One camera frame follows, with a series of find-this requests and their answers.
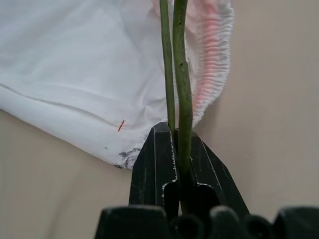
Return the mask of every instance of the red thread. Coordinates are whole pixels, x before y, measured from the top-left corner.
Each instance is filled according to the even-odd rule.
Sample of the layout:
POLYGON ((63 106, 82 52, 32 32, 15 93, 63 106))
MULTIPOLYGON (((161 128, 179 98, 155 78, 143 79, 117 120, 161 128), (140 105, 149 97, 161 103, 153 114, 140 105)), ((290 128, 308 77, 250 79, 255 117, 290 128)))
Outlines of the red thread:
POLYGON ((125 120, 123 120, 123 121, 122 121, 122 123, 121 123, 121 125, 120 125, 120 127, 119 127, 118 132, 120 132, 120 130, 121 130, 121 128, 122 128, 122 126, 123 126, 123 124, 124 124, 124 121, 125 121, 125 120))

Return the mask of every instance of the beige wall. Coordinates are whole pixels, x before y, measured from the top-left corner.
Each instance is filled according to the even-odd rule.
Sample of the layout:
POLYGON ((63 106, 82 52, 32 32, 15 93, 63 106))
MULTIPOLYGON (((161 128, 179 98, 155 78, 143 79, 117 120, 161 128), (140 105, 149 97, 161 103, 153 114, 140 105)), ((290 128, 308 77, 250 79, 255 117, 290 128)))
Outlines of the beige wall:
MULTIPOLYGON (((319 206, 319 1, 234 6, 230 77, 195 130, 252 213, 319 206)), ((0 112, 0 238, 92 238, 100 209, 127 203, 130 180, 0 112)))
POLYGON ((234 8, 230 76, 196 130, 252 213, 319 206, 319 1, 234 8))

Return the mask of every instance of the white fabric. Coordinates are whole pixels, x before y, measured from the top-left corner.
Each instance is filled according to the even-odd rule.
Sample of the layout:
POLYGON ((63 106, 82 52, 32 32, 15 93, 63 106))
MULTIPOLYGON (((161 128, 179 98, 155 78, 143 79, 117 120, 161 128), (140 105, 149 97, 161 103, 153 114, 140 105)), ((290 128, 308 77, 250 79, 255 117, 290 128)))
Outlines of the white fabric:
MULTIPOLYGON (((224 8, 227 14, 212 17, 228 20, 226 42, 218 46, 226 58, 217 54, 215 65, 221 59, 223 69, 216 68, 213 81, 204 84, 208 95, 199 96, 194 123, 228 74, 233 13, 230 5, 224 8)), ((201 43, 192 35, 186 34, 187 55, 196 99, 203 64, 201 43)), ((160 20, 150 0, 3 0, 0 108, 131 168, 150 127, 166 119, 161 51, 160 20)))

